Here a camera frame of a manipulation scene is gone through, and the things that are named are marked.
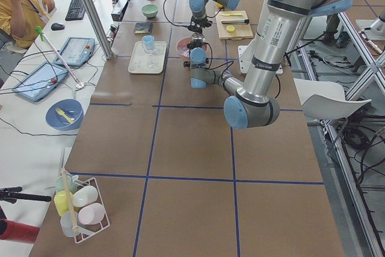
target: cutting board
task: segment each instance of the cutting board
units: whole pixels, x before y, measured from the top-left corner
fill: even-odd
[[[242,13],[242,16],[225,16],[225,13]],[[218,27],[218,35],[220,40],[224,39],[252,39],[254,37],[250,24],[222,24],[221,20],[248,19],[246,11],[221,11],[215,17]],[[228,33],[226,26],[233,25],[235,32]]]

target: yellow cup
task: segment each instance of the yellow cup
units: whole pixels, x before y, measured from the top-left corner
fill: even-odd
[[[71,194],[71,203],[72,203],[73,194],[71,192],[70,194]],[[55,202],[56,210],[58,211],[58,214],[60,217],[70,210],[68,208],[66,191],[64,190],[59,191],[54,197],[54,202]]]

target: blue bowl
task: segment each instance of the blue bowl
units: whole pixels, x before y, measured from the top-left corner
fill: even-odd
[[[64,116],[56,112],[56,108],[60,108],[64,113],[73,120],[70,123]],[[84,112],[80,102],[76,99],[63,99],[51,106],[46,113],[46,122],[48,125],[59,131],[71,131],[78,129],[83,121]]]

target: keyboard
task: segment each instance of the keyboard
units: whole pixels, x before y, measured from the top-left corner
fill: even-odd
[[[71,0],[68,8],[66,21],[81,20],[84,17],[85,9],[82,0]]]

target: black mouse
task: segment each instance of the black mouse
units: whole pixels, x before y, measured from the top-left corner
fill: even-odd
[[[62,24],[62,23],[59,23],[59,22],[55,22],[51,25],[51,29],[52,30],[62,30],[62,29],[65,29],[65,25]]]

